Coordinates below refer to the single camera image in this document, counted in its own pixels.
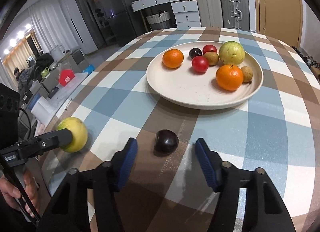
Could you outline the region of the left hand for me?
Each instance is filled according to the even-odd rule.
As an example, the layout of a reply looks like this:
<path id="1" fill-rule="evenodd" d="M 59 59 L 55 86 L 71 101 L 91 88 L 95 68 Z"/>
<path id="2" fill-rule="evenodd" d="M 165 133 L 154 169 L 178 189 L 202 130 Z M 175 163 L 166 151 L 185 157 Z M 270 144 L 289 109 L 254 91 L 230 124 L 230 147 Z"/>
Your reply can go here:
<path id="1" fill-rule="evenodd" d="M 37 183 L 32 173 L 26 169 L 23 174 L 25 192 L 31 200 L 33 206 L 39 212 L 40 199 L 37 189 Z M 21 198 L 21 192 L 16 186 L 11 184 L 4 175 L 1 176 L 1 218 L 18 218 L 21 214 L 16 199 Z"/>

